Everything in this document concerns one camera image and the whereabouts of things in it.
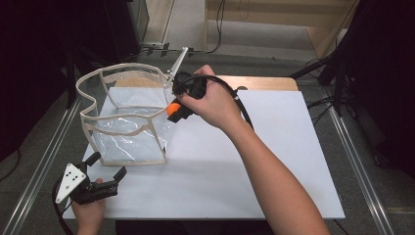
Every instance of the hand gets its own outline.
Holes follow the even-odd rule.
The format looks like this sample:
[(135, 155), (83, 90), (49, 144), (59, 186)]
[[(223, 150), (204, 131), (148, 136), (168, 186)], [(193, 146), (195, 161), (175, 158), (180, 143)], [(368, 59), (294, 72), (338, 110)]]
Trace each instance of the hand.
[[(195, 71), (195, 74), (214, 75), (212, 68), (208, 65)], [(204, 98), (196, 100), (186, 93), (177, 99), (201, 116), (207, 123), (225, 130), (231, 124), (243, 120), (241, 111), (228, 91), (217, 82), (207, 81), (207, 93)]]
[[(98, 178), (95, 182), (102, 183), (103, 179)], [(77, 234), (98, 234), (104, 220), (105, 208), (105, 199), (85, 205), (72, 202), (73, 213), (78, 222)]]

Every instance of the white surface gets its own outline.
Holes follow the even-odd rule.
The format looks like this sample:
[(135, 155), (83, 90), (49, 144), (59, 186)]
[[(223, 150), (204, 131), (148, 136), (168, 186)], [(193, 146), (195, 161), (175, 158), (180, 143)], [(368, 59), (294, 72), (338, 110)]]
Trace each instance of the white surface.
[[(333, 180), (300, 92), (239, 91), (255, 132), (299, 179), (324, 218), (344, 218)], [(107, 199), (107, 218), (264, 218), (230, 140), (198, 116), (180, 120), (164, 165), (130, 166)], [(89, 147), (85, 158), (92, 154)], [(119, 167), (96, 163), (94, 180)], [(67, 210), (65, 218), (74, 218)]]

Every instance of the person's left hand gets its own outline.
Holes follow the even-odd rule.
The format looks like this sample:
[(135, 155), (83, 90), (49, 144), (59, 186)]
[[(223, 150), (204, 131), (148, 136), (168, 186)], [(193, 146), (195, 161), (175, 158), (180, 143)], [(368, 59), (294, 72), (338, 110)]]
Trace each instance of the person's left hand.
[[(104, 180), (98, 178), (95, 182), (102, 183)], [(105, 199), (85, 205), (72, 202), (73, 213), (78, 223), (77, 234), (98, 234), (104, 220), (105, 208)]]

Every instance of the clear plastic container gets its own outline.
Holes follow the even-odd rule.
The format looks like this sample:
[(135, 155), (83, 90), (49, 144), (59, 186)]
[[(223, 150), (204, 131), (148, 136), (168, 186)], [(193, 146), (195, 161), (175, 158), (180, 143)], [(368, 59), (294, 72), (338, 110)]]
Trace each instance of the clear plastic container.
[(166, 163), (173, 100), (168, 78), (155, 67), (120, 64), (90, 72), (76, 89), (82, 129), (103, 165)]

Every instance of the orange grip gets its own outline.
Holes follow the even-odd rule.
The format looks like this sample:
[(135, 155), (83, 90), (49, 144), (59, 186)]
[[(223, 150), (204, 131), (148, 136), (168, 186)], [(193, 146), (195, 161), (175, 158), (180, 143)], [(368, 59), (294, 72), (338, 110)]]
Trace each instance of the orange grip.
[(168, 116), (171, 116), (174, 112), (176, 112), (178, 109), (180, 109), (180, 105), (177, 103), (171, 103), (167, 106), (167, 109), (165, 110), (167, 112)]

